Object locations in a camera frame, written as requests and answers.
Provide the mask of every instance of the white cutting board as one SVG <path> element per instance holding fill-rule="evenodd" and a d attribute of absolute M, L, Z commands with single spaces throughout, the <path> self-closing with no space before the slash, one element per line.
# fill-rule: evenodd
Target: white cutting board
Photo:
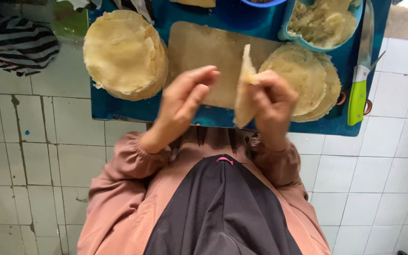
<path fill-rule="evenodd" d="M 234 109 L 243 48 L 251 44 L 253 66 L 259 70 L 267 57 L 284 43 L 178 21 L 168 43 L 169 75 L 165 87 L 184 71 L 216 65 L 221 76 L 203 104 Z"/>

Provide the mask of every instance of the blue table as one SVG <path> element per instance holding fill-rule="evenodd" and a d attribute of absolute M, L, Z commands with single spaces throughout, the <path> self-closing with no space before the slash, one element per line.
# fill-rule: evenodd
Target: blue table
<path fill-rule="evenodd" d="M 372 0 L 375 14 L 373 60 L 377 59 L 382 44 L 383 32 L 388 17 L 391 0 Z M 171 25 L 179 20 L 184 20 L 199 25 L 247 34 L 251 36 L 278 40 L 276 37 L 280 29 L 286 2 L 272 8 L 253 9 L 240 0 L 217 0 L 217 7 L 209 9 L 170 3 L 169 0 L 152 0 L 154 6 L 155 28 L 160 37 L 168 43 Z M 103 14 L 104 11 L 115 10 L 109 1 L 103 0 L 102 7 L 98 10 L 88 11 L 89 25 Z M 362 22 L 360 22 L 354 36 L 336 50 L 327 52 L 332 56 L 332 62 L 338 70 L 338 75 L 343 86 L 342 90 L 350 94 L 352 85 L 353 68 L 357 64 L 358 48 Z M 371 88 L 374 71 L 368 76 L 367 89 Z M 140 100 L 128 101 L 114 98 L 106 90 L 96 89 L 91 79 L 91 103 L 93 119 L 101 120 L 137 120 L 152 122 L 157 116 L 160 106 L 161 92 L 156 96 Z M 291 123 L 291 132 L 319 133 L 342 136 L 357 136 L 361 122 L 354 126 L 347 125 L 347 102 L 334 107 L 325 117 L 307 123 Z M 201 106 L 192 124 L 210 127 L 234 126 L 233 110 L 219 107 L 206 108 Z M 256 128 L 254 121 L 246 128 Z"/>

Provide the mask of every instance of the hand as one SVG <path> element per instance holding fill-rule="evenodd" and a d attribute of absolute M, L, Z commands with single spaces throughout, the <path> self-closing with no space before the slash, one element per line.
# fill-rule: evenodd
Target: hand
<path fill-rule="evenodd" d="M 204 66 L 179 75 L 163 92 L 157 119 L 140 139 L 140 146 L 156 154 L 181 136 L 190 126 L 202 100 L 216 83 L 216 66 Z"/>
<path fill-rule="evenodd" d="M 274 71 L 258 73 L 257 85 L 250 85 L 253 101 L 258 107 L 256 126 L 267 148 L 282 152 L 287 148 L 286 134 L 297 104 L 298 94 Z"/>

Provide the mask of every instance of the black and white striped fabric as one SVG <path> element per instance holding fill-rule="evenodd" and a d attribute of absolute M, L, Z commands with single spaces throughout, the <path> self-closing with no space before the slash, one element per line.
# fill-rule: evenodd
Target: black and white striped fabric
<path fill-rule="evenodd" d="M 0 68 L 28 76 L 40 72 L 58 55 L 58 40 L 45 26 L 21 17 L 0 19 Z"/>

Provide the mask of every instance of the stack of crepes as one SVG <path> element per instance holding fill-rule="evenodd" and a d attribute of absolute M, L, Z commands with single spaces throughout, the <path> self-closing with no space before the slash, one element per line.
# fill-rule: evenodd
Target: stack of crepes
<path fill-rule="evenodd" d="M 155 96 L 168 75 L 165 44 L 155 28 L 131 10 L 98 17 L 86 33 L 83 54 L 94 86 L 122 99 Z"/>
<path fill-rule="evenodd" d="M 273 70 L 297 91 L 299 98 L 292 121 L 318 120 L 335 106 L 341 82 L 330 59 L 325 53 L 286 43 L 262 64 L 259 72 Z"/>

